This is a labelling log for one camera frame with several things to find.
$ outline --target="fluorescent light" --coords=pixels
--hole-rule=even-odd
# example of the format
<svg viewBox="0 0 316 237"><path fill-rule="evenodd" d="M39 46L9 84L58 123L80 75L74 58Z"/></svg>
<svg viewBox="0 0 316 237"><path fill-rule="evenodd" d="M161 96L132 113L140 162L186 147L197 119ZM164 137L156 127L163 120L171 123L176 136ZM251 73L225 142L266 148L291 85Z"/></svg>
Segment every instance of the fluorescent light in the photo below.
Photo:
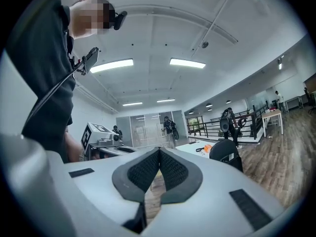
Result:
<svg viewBox="0 0 316 237"><path fill-rule="evenodd" d="M157 103L170 102L170 101L174 101L174 100L175 99L158 100Z"/></svg>
<svg viewBox="0 0 316 237"><path fill-rule="evenodd" d="M202 69L205 67L204 63L194 62L194 61L186 61L186 60L179 60L179 59L171 59L170 65L179 65L179 66L187 66L193 68Z"/></svg>
<svg viewBox="0 0 316 237"><path fill-rule="evenodd" d="M131 104L123 104L123 106L128 106L128 105L142 105L142 102L138 102L138 103L131 103Z"/></svg>
<svg viewBox="0 0 316 237"><path fill-rule="evenodd" d="M126 66L133 66L133 65L134 65L133 59L128 59L128 60L114 61L114 62L101 64L101 65L92 67L90 71L91 73L96 73L96 72L100 72L107 69L115 69L115 68L121 68L121 67L126 67Z"/></svg>

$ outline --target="window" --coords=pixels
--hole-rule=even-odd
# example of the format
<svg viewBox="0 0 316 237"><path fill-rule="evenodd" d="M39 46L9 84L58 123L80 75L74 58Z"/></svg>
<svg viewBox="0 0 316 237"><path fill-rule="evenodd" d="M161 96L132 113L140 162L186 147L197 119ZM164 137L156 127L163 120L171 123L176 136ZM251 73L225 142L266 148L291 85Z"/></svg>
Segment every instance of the window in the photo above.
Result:
<svg viewBox="0 0 316 237"><path fill-rule="evenodd" d="M186 120L187 120L187 125L190 126L190 129L194 128L194 130L196 130L199 128L204 128L202 116L198 116L194 118L186 118Z"/></svg>

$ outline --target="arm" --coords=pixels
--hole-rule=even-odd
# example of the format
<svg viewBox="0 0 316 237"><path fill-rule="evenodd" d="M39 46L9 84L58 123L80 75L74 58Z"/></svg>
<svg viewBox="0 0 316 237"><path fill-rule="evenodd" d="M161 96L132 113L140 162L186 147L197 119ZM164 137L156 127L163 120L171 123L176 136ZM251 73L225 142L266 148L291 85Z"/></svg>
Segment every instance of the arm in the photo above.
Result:
<svg viewBox="0 0 316 237"><path fill-rule="evenodd" d="M234 121L235 127L238 127L236 119L235 119L235 114L233 114L233 121Z"/></svg>
<svg viewBox="0 0 316 237"><path fill-rule="evenodd" d="M163 123L163 129L161 129L163 132L166 130L166 122Z"/></svg>
<svg viewBox="0 0 316 237"><path fill-rule="evenodd" d="M83 147L80 143L69 134L68 127L65 130L65 143L68 159L70 162L77 162L83 152Z"/></svg>

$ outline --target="man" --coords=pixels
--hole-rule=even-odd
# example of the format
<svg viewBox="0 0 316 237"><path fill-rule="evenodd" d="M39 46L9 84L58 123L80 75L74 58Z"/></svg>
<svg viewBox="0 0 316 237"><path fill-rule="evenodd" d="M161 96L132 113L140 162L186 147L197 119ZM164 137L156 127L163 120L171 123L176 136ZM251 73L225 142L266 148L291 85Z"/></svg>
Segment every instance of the man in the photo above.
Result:
<svg viewBox="0 0 316 237"><path fill-rule="evenodd" d="M284 97L280 93L278 93L278 91L276 91L276 95L277 95L278 108L280 109L280 111L283 111L283 113L286 113L286 109L284 107Z"/></svg>
<svg viewBox="0 0 316 237"><path fill-rule="evenodd" d="M37 1L41 6L27 20L19 19L6 50L25 82L41 99L72 70L69 54L74 39L110 28L115 12L106 0L79 0L71 7L62 6L60 0ZM16 29L22 29L18 35ZM64 163L79 161L83 152L67 128L72 124L75 85L74 77L69 77L22 131L46 150L58 152Z"/></svg>
<svg viewBox="0 0 316 237"><path fill-rule="evenodd" d="M227 108L227 110L229 112L228 116L227 116L228 121L229 121L228 131L231 133L232 137L234 137L234 135L235 135L235 127L237 128L238 125L237 125L237 122L236 122L236 119L235 119L235 114L233 113L232 108L229 107L229 108ZM224 138L225 139L228 139L228 131L224 132Z"/></svg>
<svg viewBox="0 0 316 237"><path fill-rule="evenodd" d="M119 139L122 140L123 139L123 133L121 130L118 129L118 126L115 125L113 126L113 130L112 132L117 133L119 135Z"/></svg>
<svg viewBox="0 0 316 237"><path fill-rule="evenodd" d="M172 134L172 127L175 125L175 123L169 119L168 116L164 117L164 123L163 123L163 129L162 131L167 131L167 140L170 143L171 148L175 149L175 140Z"/></svg>

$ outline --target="black cable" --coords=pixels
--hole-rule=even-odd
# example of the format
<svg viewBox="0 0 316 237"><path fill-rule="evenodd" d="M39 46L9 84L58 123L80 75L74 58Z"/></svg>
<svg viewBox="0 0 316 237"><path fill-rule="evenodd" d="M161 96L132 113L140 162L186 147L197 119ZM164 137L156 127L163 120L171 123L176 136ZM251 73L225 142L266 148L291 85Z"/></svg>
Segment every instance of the black cable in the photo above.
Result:
<svg viewBox="0 0 316 237"><path fill-rule="evenodd" d="M52 87L43 97L41 100L39 100L32 108L25 124L24 127L26 126L26 124L28 123L28 121L31 119L31 117L33 117L38 111L39 109L47 102L47 100L56 92L56 90L58 90L58 88L64 83L65 80L67 80L74 72L77 71L77 68L73 69L68 75L66 75L63 79L61 79L61 81L59 81L59 83L57 83L54 87Z"/></svg>

